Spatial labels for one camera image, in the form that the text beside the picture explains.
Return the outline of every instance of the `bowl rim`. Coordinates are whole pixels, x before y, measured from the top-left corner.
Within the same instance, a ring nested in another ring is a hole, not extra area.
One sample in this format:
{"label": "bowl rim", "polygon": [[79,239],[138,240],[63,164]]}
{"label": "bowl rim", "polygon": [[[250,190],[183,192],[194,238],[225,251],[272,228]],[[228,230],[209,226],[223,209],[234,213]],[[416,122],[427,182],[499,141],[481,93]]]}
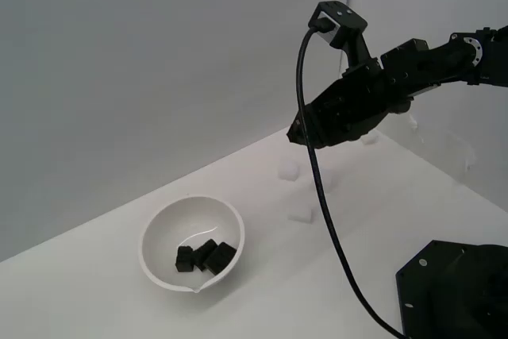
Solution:
{"label": "bowl rim", "polygon": [[[166,210],[169,206],[172,206],[173,204],[176,204],[177,202],[181,202],[182,200],[186,200],[188,198],[210,198],[212,200],[215,200],[216,202],[221,202],[225,206],[229,208],[237,218],[238,226],[240,227],[240,243],[238,244],[237,253],[235,254],[235,257],[231,260],[231,262],[228,264],[228,266],[219,274],[217,274],[212,279],[209,279],[206,281],[201,287],[197,289],[193,289],[191,287],[187,286],[178,286],[178,285],[172,285],[170,283],[166,283],[163,280],[157,278],[148,268],[146,262],[144,261],[144,255],[143,255],[143,241],[144,236],[146,235],[148,231],[148,227],[152,224],[153,220],[164,210]],[[154,213],[150,219],[148,220],[147,224],[144,226],[144,229],[141,231],[141,236],[138,244],[138,250],[137,250],[137,256],[140,262],[141,269],[143,269],[143,273],[156,285],[159,285],[160,287],[168,290],[173,291],[193,291],[194,293],[198,293],[203,289],[206,289],[207,287],[212,286],[213,284],[217,283],[221,279],[223,279],[235,266],[235,264],[238,262],[238,259],[240,258],[240,254],[244,250],[244,243],[245,243],[245,227],[244,227],[244,221],[242,220],[240,214],[238,213],[237,209],[231,205],[229,202],[226,202],[225,200],[221,198],[217,198],[215,196],[210,195],[204,195],[204,194],[188,194],[180,198],[176,198],[173,201],[169,202],[167,205],[163,206],[159,210],[157,210],[156,213]]]}

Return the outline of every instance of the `white wall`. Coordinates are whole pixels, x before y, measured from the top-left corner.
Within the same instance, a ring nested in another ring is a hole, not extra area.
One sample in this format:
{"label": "white wall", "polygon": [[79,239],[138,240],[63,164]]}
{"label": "white wall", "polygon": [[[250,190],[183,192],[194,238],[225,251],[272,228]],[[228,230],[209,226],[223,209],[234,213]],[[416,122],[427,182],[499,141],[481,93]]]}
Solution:
{"label": "white wall", "polygon": [[0,0],[0,260],[289,125],[318,1]]}
{"label": "white wall", "polygon": [[[508,25],[508,0],[350,0],[350,5],[368,21],[366,41],[378,57],[412,37],[433,48],[453,32]],[[410,112],[419,123],[417,133],[408,129],[406,116],[387,118],[381,130],[508,210],[508,88],[446,84],[418,96]],[[471,151],[476,163],[464,174]]]}

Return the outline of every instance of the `white table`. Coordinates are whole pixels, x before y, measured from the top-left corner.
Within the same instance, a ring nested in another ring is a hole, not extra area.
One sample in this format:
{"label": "white table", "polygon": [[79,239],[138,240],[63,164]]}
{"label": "white table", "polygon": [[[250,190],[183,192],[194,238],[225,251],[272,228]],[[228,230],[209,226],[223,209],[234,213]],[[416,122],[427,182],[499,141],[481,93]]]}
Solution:
{"label": "white table", "polygon": [[[281,156],[304,165],[296,183],[277,179]],[[319,156],[340,176],[329,204],[358,283],[395,327],[394,274],[432,239],[508,245],[505,211],[385,137]],[[0,263],[0,337],[390,337],[356,301],[322,216],[287,220],[317,205],[310,182],[305,148],[279,132]],[[229,200],[246,229],[233,273],[197,295],[158,288],[137,260],[145,222],[187,193]]]}

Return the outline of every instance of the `white cube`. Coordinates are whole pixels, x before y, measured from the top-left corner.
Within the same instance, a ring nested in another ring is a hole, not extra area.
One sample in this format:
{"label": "white cube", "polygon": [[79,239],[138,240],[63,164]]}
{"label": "white cube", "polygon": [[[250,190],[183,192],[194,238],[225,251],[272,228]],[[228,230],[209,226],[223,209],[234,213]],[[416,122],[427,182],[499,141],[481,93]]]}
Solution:
{"label": "white cube", "polygon": [[300,176],[300,165],[292,159],[281,158],[277,174],[279,179],[294,182]]}

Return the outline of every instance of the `black block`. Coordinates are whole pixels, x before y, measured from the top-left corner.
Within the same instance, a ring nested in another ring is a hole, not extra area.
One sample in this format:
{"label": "black block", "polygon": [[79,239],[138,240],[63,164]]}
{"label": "black block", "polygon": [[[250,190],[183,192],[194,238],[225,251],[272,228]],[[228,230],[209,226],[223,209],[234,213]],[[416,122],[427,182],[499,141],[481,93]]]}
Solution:
{"label": "black block", "polygon": [[176,255],[176,270],[181,273],[188,273],[194,270],[194,258],[192,256],[192,248],[190,246],[179,246]]}
{"label": "black block", "polygon": [[205,268],[212,274],[217,275],[222,272],[237,254],[237,250],[222,242],[217,246],[212,254],[205,261]]}
{"label": "black block", "polygon": [[205,270],[206,268],[204,263],[216,248],[217,243],[214,240],[210,239],[205,244],[194,250],[194,253],[192,253],[194,258],[194,265],[196,265],[201,271]]}

